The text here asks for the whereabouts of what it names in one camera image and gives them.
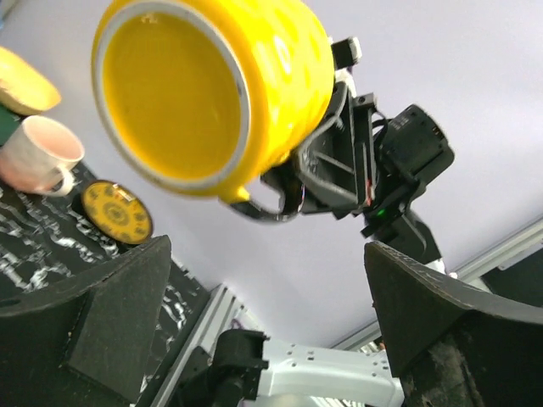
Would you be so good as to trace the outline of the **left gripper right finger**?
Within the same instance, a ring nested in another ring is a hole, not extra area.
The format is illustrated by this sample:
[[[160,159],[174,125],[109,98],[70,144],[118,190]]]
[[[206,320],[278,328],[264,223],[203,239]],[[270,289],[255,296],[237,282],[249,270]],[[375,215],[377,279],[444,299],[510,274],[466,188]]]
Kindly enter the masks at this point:
[[[441,274],[379,242],[364,263],[407,406],[540,406],[542,310]]]

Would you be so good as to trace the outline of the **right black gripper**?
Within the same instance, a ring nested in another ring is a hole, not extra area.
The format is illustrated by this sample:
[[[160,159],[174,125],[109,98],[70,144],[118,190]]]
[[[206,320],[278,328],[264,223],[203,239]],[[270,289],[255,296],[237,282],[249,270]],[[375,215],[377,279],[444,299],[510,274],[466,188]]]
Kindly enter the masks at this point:
[[[354,96],[337,82],[318,127],[284,164],[261,177],[281,193],[281,208],[271,211],[252,197],[229,206],[262,223],[283,223],[298,214],[361,215],[366,237],[423,237],[428,228],[411,203],[454,159],[445,133],[416,104],[388,119],[372,94]]]

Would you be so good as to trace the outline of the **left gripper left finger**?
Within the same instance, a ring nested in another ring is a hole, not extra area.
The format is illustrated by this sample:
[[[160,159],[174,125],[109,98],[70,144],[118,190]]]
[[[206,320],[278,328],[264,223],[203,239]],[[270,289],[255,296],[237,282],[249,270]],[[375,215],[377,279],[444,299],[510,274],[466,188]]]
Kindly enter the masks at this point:
[[[1,302],[3,406],[129,406],[139,397],[171,241]]]

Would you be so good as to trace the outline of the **small yellow bowl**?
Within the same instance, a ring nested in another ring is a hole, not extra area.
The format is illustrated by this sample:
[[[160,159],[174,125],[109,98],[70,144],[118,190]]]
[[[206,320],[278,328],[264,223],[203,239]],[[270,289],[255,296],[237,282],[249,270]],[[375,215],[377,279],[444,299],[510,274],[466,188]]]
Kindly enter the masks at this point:
[[[319,124],[327,32],[301,1],[113,1],[92,45],[100,119],[126,162],[183,195],[249,200]]]

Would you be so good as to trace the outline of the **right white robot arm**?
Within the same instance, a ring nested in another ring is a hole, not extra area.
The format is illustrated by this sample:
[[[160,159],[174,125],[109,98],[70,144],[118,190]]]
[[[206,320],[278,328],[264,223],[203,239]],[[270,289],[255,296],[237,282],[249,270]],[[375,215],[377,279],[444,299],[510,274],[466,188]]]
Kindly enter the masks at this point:
[[[444,265],[429,227],[411,209],[429,183],[453,162],[445,134],[419,106],[393,119],[372,95],[335,84],[319,126],[283,164],[261,180],[283,199],[278,211],[246,199],[236,212],[279,223],[296,215],[362,216],[362,234],[435,270]],[[279,395],[351,399],[399,406],[404,393],[384,353],[354,354],[276,341],[262,332],[230,329],[219,335],[211,363],[185,367],[172,398],[176,406],[237,406]]]

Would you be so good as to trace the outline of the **pink mug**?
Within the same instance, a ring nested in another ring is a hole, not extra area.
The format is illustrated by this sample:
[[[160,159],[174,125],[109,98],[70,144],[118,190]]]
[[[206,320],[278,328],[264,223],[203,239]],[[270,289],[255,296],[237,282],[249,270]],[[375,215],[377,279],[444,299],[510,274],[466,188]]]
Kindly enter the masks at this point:
[[[1,147],[1,180],[21,192],[64,197],[75,185],[72,170],[84,156],[73,131],[57,120],[32,115]]]

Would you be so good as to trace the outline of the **black gold patterned plate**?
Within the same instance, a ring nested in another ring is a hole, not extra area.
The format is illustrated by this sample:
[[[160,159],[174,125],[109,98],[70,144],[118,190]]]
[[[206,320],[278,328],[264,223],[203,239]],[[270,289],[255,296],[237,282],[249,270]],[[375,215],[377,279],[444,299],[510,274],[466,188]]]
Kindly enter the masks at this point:
[[[81,192],[86,217],[107,237],[128,245],[147,242],[154,233],[150,212],[140,198],[121,184],[89,183]]]

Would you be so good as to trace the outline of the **dark green mat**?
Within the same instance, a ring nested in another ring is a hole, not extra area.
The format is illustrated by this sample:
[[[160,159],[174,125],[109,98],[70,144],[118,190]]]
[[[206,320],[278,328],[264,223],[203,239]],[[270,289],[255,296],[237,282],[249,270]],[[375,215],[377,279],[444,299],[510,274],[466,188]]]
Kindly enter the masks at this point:
[[[0,105],[0,146],[3,146],[19,127],[22,117]]]

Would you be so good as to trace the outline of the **yellow square dish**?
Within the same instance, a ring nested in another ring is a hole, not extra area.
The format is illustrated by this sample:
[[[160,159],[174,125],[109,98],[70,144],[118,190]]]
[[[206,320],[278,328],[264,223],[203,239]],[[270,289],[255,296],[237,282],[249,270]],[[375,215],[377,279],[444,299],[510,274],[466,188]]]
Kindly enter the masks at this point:
[[[1,104],[16,114],[41,114],[62,100],[56,86],[19,55],[1,47]]]

